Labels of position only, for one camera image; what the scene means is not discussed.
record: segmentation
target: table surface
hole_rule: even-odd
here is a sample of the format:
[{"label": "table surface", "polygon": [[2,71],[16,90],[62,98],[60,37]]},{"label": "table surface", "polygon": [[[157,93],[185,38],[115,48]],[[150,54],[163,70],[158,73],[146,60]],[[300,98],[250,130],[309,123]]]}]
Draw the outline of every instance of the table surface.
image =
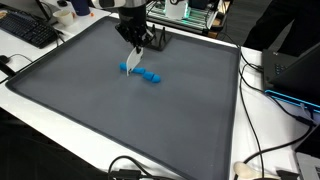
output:
[{"label": "table surface", "polygon": [[[56,5],[55,0],[46,1]],[[63,9],[73,10],[70,4]],[[89,27],[98,19],[111,14],[107,11],[101,11],[97,9],[91,9],[91,12],[94,13],[93,17],[76,17],[74,24],[69,27],[64,27],[60,24],[56,25],[55,27],[61,30],[65,34],[63,38],[68,40],[85,28]],[[110,16],[115,18],[118,17],[117,14],[111,14]],[[191,36],[204,41],[210,41],[212,43],[234,46],[225,42],[172,28],[167,28],[167,31],[179,33],[185,36]],[[38,49],[3,31],[0,31],[0,37],[2,44],[5,44],[4,47],[1,47],[0,54],[6,56],[19,53],[29,57],[34,61],[56,48],[56,44],[52,43],[44,49]],[[261,52],[247,48],[242,48],[242,52],[244,57],[246,57],[249,62],[255,64],[261,63]],[[8,66],[17,71],[28,65],[28,63],[29,62],[22,57],[16,56],[12,58]],[[251,85],[260,89],[262,88],[261,75],[259,73],[247,68],[244,73],[244,77]],[[6,76],[0,72],[0,81],[5,78]],[[181,177],[175,173],[131,151],[130,149],[122,147],[114,141],[109,140],[90,129],[87,129],[64,116],[61,116],[11,92],[5,87],[5,83],[0,84],[0,94],[1,108],[99,169],[107,171],[113,159],[120,155],[128,155],[134,157],[148,167],[147,170],[150,171],[151,174],[181,179]],[[307,127],[305,125],[301,125],[300,123],[294,121],[293,118],[287,116],[267,97],[253,91],[245,85],[243,85],[243,94],[262,149],[289,142],[297,137],[300,137],[307,131]],[[298,107],[288,104],[284,104],[284,107],[293,114],[303,116],[301,109]],[[234,162],[243,161],[248,156],[258,151],[253,132],[249,126],[249,122],[246,118],[245,111],[240,100],[239,93],[237,97],[232,141],[230,179],[233,179],[234,176],[232,167]],[[263,157],[266,172],[275,173],[275,170],[277,169],[297,172],[292,149],[293,147],[287,147],[265,154]],[[250,165],[259,170],[261,164],[259,159],[255,158],[250,162]],[[120,167],[136,169],[132,163],[126,160],[121,160],[115,164],[115,168]]]}]

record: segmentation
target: gray mat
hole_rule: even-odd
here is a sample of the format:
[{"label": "gray mat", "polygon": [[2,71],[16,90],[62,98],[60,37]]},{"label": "gray mat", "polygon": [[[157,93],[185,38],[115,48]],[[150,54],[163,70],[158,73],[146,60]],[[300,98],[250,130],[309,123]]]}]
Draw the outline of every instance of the gray mat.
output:
[{"label": "gray mat", "polygon": [[132,46],[116,23],[98,21],[7,87],[187,179],[228,179],[238,49],[173,34],[163,52],[145,49],[153,84],[119,70]]}]

